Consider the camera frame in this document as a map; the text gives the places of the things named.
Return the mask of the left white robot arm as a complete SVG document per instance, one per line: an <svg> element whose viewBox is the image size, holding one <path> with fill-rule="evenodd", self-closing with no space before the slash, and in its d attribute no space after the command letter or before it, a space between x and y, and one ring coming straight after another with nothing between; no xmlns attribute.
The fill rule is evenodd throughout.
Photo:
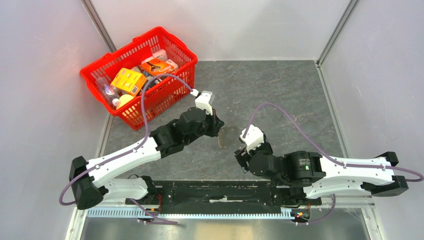
<svg viewBox="0 0 424 240"><path fill-rule="evenodd" d="M142 140L123 149L90 160L83 156L74 158L69 171L74 204L79 210L112 199L134 199L152 204L157 191L148 176L134 180L118 179L117 176L181 152L200 137L216 137L224 125L215 110L207 114L205 110L191 107L179 118L159 126Z"/></svg>

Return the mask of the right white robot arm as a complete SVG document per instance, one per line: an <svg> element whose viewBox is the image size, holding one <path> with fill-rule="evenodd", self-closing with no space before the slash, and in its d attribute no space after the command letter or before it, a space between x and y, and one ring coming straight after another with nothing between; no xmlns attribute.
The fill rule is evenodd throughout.
<svg viewBox="0 0 424 240"><path fill-rule="evenodd" d="M406 178L391 169L399 162L394 152L371 159L339 158L341 164L336 164L317 152L276 156L264 142L255 149L238 149L234 157L245 172L287 187L283 199L290 205L315 204L331 194L395 197L409 188Z"/></svg>

